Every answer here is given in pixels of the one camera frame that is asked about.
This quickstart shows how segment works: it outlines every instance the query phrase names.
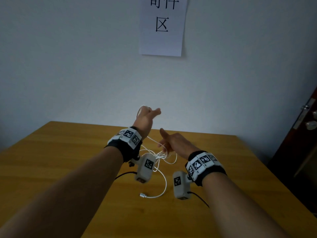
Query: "person's right hand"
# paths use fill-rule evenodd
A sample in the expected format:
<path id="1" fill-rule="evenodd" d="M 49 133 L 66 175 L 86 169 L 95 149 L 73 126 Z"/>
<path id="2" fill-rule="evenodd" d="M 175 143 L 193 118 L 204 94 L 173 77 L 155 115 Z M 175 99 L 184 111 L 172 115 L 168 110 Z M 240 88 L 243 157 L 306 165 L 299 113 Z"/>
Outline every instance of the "person's right hand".
<path id="1" fill-rule="evenodd" d="M 162 140 L 159 142 L 158 147 L 164 145 L 167 148 L 167 152 L 175 151 L 178 155 L 182 156 L 184 159 L 188 160 L 189 155 L 194 151 L 199 151 L 200 149 L 184 138 L 180 133 L 175 133 L 169 135 L 164 129 L 159 130 Z"/>

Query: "paper sign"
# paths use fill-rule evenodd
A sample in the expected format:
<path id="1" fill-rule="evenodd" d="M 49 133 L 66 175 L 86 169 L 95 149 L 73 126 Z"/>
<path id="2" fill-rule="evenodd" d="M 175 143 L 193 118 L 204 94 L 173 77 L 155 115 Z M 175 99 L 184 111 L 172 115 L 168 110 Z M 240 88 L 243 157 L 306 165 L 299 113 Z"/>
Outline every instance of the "paper sign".
<path id="1" fill-rule="evenodd" d="M 182 55 L 187 0 L 141 0 L 140 54 Z"/>

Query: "black cable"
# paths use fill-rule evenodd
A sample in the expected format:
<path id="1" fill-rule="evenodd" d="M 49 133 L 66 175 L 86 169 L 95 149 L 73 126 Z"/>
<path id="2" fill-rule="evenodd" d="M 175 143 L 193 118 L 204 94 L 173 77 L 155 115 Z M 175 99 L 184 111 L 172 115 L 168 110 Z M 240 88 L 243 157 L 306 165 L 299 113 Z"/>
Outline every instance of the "black cable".
<path id="1" fill-rule="evenodd" d="M 200 200 L 202 201 L 202 202 L 204 202 L 205 203 L 205 205 L 207 205 L 208 206 L 208 208 L 209 208 L 209 205 L 199 196 L 199 195 L 197 195 L 196 193 L 194 193 L 194 192 L 191 192 L 191 191 L 188 191 L 187 192 L 188 194 L 193 194 L 193 195 L 196 195 L 198 198 L 200 198 Z"/>
<path id="2" fill-rule="evenodd" d="M 137 172 L 135 172 L 135 171 L 125 172 L 125 173 L 123 173 L 123 174 L 117 176 L 114 180 L 116 180 L 116 179 L 119 178 L 120 176 L 123 176 L 123 175 L 126 175 L 126 174 L 137 174 Z"/>

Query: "wooden table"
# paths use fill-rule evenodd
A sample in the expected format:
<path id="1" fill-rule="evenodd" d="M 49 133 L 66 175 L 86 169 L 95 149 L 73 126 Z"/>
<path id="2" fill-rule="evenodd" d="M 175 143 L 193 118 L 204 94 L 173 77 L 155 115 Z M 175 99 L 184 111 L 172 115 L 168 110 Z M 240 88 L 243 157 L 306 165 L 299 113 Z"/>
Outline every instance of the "wooden table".
<path id="1" fill-rule="evenodd" d="M 49 122 L 0 154 L 0 224 L 4 224 L 36 194 L 97 154 L 120 127 Z M 316 237 L 315 217 L 279 182 L 236 136 L 181 132 L 203 150 L 212 152 L 228 176 L 294 237 Z M 158 130 L 150 137 L 159 141 Z M 144 145 L 159 151 L 146 139 Z M 178 200 L 173 195 L 172 175 L 183 170 L 185 160 L 174 165 L 161 162 L 163 176 L 153 173 L 147 184 L 133 174 L 117 179 L 83 237 L 219 237 L 208 208 L 195 196 Z M 135 171 L 124 164 L 120 173 Z M 205 199 L 201 187 L 193 192 Z"/>

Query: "white charging cable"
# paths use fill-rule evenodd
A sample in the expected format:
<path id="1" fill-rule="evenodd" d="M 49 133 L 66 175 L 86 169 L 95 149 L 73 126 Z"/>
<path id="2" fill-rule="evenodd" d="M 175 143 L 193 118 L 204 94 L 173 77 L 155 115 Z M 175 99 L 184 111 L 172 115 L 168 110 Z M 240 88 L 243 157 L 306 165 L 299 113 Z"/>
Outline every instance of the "white charging cable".
<path id="1" fill-rule="evenodd" d="M 141 107 L 140 107 L 140 109 L 139 109 L 139 111 L 138 111 L 138 113 L 137 113 L 137 117 L 138 117 L 139 114 L 141 113 Z M 149 136 L 148 136 L 148 138 L 149 138 L 150 140 L 154 141 L 155 143 L 160 144 L 159 142 L 153 140 L 153 139 L 150 138 Z M 156 168 L 156 170 L 153 170 L 153 172 L 158 171 L 158 172 L 160 172 L 160 173 L 163 175 L 164 180 L 165 180 L 165 189 L 164 189 L 163 193 L 160 194 L 160 195 L 158 195 L 158 196 L 147 196 L 147 195 L 145 195 L 145 194 L 143 194 L 143 193 L 140 193 L 140 196 L 143 197 L 143 198 L 150 198 L 150 199 L 158 198 L 158 197 L 162 196 L 162 195 L 165 193 L 166 188 L 167 188 L 167 181 L 166 181 L 165 175 L 159 170 L 159 162 L 160 162 L 160 160 L 162 159 L 162 160 L 164 160 L 164 161 L 165 161 L 166 163 L 168 163 L 168 164 L 175 164 L 176 161 L 177 161 L 177 154 L 176 154 L 175 161 L 174 161 L 173 163 L 169 163 L 169 162 L 167 162 L 167 161 L 165 160 L 166 158 L 170 157 L 170 154 L 169 154 L 169 155 L 167 154 L 167 149 L 166 149 L 166 148 L 165 148 L 166 153 L 164 153 L 163 151 L 161 151 L 161 152 L 158 152 L 158 153 L 156 154 L 154 151 L 152 151 L 152 150 L 150 150 L 150 149 L 147 149 L 145 146 L 142 145 L 142 147 L 145 148 L 145 149 L 141 149 L 140 151 L 145 151 L 145 150 L 147 150 L 148 153 L 145 153 L 145 154 L 152 154 L 153 156 L 155 156 L 155 158 L 156 158 L 155 164 L 157 164 L 157 167 L 154 166 L 154 168 Z"/>

